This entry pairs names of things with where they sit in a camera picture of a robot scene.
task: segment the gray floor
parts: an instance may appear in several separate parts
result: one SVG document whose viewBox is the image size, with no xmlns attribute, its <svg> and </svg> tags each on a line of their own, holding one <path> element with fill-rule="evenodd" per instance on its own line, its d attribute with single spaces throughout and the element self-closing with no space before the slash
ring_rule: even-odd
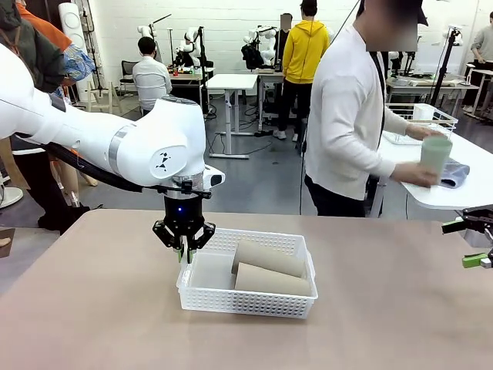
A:
<svg viewBox="0 0 493 370">
<path fill-rule="evenodd" d="M 224 130 L 224 102 L 217 98 L 212 101 L 217 108 L 217 119 L 206 123 L 209 143 L 213 143 L 216 153 L 223 151 L 217 130 Z M 135 98 L 122 101 L 124 116 L 128 119 L 140 117 Z M 250 116 L 245 116 L 249 106 L 241 106 L 241 123 L 245 131 L 255 131 L 257 123 L 249 126 Z M 484 126 L 460 113 L 457 133 L 477 145 L 493 152 L 493 126 Z M 236 212 L 252 214 L 298 214 L 300 204 L 301 158 L 289 140 L 280 142 L 272 137 L 233 138 L 235 153 L 257 151 L 250 160 L 219 160 L 207 158 L 206 162 L 226 173 L 226 183 L 217 187 L 213 198 L 204 201 L 204 210 L 212 212 Z M 128 193 L 100 184 L 88 187 L 81 179 L 81 200 L 85 205 L 105 208 L 162 210 L 163 196 L 147 190 L 144 193 Z M 303 188 L 303 214 L 315 214 L 315 209 L 306 189 Z M 26 194 L 25 199 L 16 205 L 2 210 L 0 226 L 36 227 L 42 209 Z M 412 220 L 453 220 L 454 212 L 427 210 L 419 207 L 411 199 L 407 201 L 406 191 L 392 183 L 384 200 L 384 219 Z M 41 255 L 55 240 L 50 233 L 33 230 L 20 230 L 16 237 L 12 256 L 0 261 L 0 294 L 5 291 L 20 274 Z"/>
</svg>

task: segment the basket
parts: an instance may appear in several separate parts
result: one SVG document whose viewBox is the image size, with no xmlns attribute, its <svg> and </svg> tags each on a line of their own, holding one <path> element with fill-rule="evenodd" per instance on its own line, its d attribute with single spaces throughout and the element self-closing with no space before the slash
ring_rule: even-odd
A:
<svg viewBox="0 0 493 370">
<path fill-rule="evenodd" d="M 310 282 L 311 296 L 235 291 L 231 267 L 236 246 L 241 240 L 255 241 L 261 246 L 303 259 L 307 271 L 304 278 Z M 193 311 L 307 318 L 318 298 L 314 263 L 304 237 L 241 230 L 216 229 L 210 242 L 197 251 L 192 264 L 182 263 L 176 286 L 182 309 Z"/>
<path fill-rule="evenodd" d="M 458 119 L 455 119 L 447 113 L 443 113 L 439 109 L 428 104 L 388 103 L 387 107 L 410 123 L 439 131 L 448 139 L 450 139 L 451 134 L 455 130 L 455 125 L 457 125 L 458 122 Z M 397 145 L 422 144 L 421 141 L 397 133 L 388 133 L 387 131 L 384 131 L 383 135 L 391 143 Z"/>
</svg>

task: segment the white brick wall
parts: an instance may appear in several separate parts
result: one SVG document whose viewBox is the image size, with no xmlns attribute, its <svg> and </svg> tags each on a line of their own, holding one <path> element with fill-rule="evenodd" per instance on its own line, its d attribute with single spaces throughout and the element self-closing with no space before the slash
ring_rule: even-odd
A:
<svg viewBox="0 0 493 370">
<path fill-rule="evenodd" d="M 173 28 L 173 46 L 177 47 L 185 31 L 203 25 L 206 34 L 207 57 L 215 62 L 218 72 L 246 72 L 242 60 L 243 37 L 258 25 L 278 25 L 279 15 L 290 12 L 300 21 L 301 0 L 90 0 L 96 25 L 96 37 L 102 54 L 106 78 L 117 82 L 121 78 L 122 60 L 138 61 L 138 25 L 172 13 L 158 23 L 158 40 L 165 62 L 170 62 L 167 28 Z M 342 26 L 355 0 L 320 0 L 318 18 L 335 32 Z M 493 0 L 424 0 L 424 10 L 430 27 L 420 27 L 422 42 L 442 40 L 448 24 L 463 25 L 466 44 L 471 35 L 488 24 Z M 354 20 L 351 16 L 348 24 Z M 464 47 L 466 60 L 468 45 Z"/>
</svg>

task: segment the dark green jacket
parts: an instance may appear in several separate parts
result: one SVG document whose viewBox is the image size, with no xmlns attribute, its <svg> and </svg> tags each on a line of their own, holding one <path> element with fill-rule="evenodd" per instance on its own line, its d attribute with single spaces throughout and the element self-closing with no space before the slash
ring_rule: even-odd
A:
<svg viewBox="0 0 493 370">
<path fill-rule="evenodd" d="M 31 23 L 21 19 L 15 0 L 0 0 L 0 29 L 10 42 L 15 41 L 19 27 L 21 34 L 17 46 L 31 71 L 36 89 L 44 93 L 53 93 L 60 86 L 65 75 L 63 53 L 36 31 Z M 10 49 L 1 35 L 0 43 Z"/>
</svg>

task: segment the yellow hoodie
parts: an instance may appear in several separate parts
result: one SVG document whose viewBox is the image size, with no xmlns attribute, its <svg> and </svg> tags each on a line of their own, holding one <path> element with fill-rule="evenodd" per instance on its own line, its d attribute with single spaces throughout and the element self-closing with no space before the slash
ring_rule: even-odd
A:
<svg viewBox="0 0 493 370">
<path fill-rule="evenodd" d="M 329 33 L 322 22 L 302 21 L 291 29 L 284 49 L 284 76 L 291 83 L 313 83 L 322 56 L 329 48 Z"/>
</svg>

